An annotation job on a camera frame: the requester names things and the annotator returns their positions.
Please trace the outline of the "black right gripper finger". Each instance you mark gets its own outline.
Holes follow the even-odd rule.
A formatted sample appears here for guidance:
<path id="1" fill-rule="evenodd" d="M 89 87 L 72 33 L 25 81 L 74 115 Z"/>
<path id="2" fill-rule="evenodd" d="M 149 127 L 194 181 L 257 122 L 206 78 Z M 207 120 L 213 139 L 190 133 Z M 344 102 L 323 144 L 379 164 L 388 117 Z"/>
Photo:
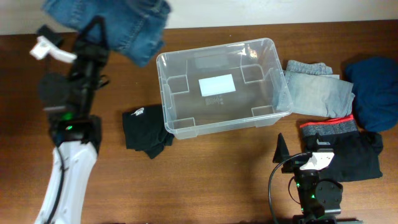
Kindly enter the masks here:
<path id="1" fill-rule="evenodd" d="M 284 139 L 282 133 L 279 133 L 278 138 L 277 138 L 277 147 L 276 147 L 272 162 L 273 163 L 281 163 L 284 160 L 288 159 L 289 157 L 290 157 L 290 154 L 289 154 L 289 150 L 287 148 L 285 139 Z"/>
<path id="2" fill-rule="evenodd" d="M 331 144 L 327 141 L 323 141 L 322 137 L 316 133 L 315 135 L 315 152 L 331 152 Z"/>

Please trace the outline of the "light blue denim jeans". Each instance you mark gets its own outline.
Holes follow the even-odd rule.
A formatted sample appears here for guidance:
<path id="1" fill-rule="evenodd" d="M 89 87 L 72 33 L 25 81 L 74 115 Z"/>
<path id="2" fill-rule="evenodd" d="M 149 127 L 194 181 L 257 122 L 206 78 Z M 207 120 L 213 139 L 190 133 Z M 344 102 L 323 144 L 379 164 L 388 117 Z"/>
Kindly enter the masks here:
<path id="1" fill-rule="evenodd" d="M 352 113 L 353 84 L 341 80 L 325 63 L 289 60 L 284 75 L 287 89 L 277 98 L 278 110 L 327 118 Z"/>

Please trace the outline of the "black Nike t-shirt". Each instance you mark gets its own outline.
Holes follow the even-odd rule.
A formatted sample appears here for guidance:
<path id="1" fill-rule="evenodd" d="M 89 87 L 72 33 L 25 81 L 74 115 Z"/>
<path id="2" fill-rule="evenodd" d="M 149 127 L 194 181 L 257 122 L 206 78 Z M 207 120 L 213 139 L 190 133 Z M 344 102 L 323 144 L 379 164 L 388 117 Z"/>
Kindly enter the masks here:
<path id="1" fill-rule="evenodd" d="M 154 159 L 173 143 L 174 135 L 164 126 L 161 105 L 143 106 L 124 112 L 122 119 L 127 149 L 142 151 Z"/>

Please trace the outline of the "dark blue denim jeans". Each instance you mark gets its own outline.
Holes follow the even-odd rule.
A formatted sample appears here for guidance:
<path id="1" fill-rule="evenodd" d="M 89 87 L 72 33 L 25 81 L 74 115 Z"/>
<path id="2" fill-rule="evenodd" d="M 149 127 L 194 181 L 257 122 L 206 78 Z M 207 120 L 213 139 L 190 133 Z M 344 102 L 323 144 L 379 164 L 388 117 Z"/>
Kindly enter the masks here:
<path id="1" fill-rule="evenodd" d="M 172 11 L 166 0 L 46 0 L 42 9 L 80 34 L 94 18 L 102 17 L 108 47 L 140 67 L 164 45 L 163 32 Z"/>

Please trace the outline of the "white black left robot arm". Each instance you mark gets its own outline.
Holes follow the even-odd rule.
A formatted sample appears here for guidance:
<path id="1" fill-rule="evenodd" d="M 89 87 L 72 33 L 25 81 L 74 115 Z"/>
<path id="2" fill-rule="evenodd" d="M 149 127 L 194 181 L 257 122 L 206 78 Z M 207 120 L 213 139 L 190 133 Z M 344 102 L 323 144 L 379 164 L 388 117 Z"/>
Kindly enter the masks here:
<path id="1" fill-rule="evenodd" d="M 52 172 L 36 223 L 80 223 L 86 187 L 102 140 L 101 118 L 90 113 L 95 93 L 110 83 L 102 73 L 109 59 L 105 19 L 95 16 L 78 34 L 71 52 L 48 26 L 30 51 L 36 60 L 71 64 L 67 75 L 45 72 L 39 96 L 49 122 Z"/>

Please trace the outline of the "black shorts red grey waistband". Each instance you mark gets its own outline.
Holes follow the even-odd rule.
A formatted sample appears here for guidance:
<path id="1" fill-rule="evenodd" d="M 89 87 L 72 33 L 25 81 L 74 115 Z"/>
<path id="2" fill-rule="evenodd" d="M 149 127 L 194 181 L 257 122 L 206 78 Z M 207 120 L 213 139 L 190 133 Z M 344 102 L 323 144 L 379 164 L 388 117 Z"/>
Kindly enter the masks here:
<path id="1" fill-rule="evenodd" d="M 306 151 L 314 151 L 318 133 L 331 144 L 335 153 L 328 168 L 320 172 L 322 179 L 353 182 L 382 177 L 379 155 L 383 150 L 379 133 L 359 131 L 352 115 L 300 125 Z"/>

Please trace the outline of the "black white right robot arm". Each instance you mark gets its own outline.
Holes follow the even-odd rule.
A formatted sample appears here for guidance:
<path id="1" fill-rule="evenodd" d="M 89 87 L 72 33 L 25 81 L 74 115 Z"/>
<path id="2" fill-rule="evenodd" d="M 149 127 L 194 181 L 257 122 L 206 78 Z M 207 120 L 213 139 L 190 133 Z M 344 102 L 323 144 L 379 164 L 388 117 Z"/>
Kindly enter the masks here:
<path id="1" fill-rule="evenodd" d="M 341 213 L 343 186 L 333 179 L 320 177 L 320 172 L 329 167 L 334 155 L 331 144 L 322 141 L 317 134 L 314 151 L 301 152 L 291 156 L 283 135 L 281 133 L 278 135 L 273 158 L 273 163 L 277 165 L 270 174 L 267 186 L 268 204 L 274 223 L 277 223 L 278 220 L 272 206 L 271 189 L 273 176 L 278 169 L 283 174 L 293 175 L 291 181 L 295 182 L 298 192 L 298 204 L 302 213 L 294 215 L 291 223 L 349 224 L 363 222 L 355 218 L 337 219 Z"/>

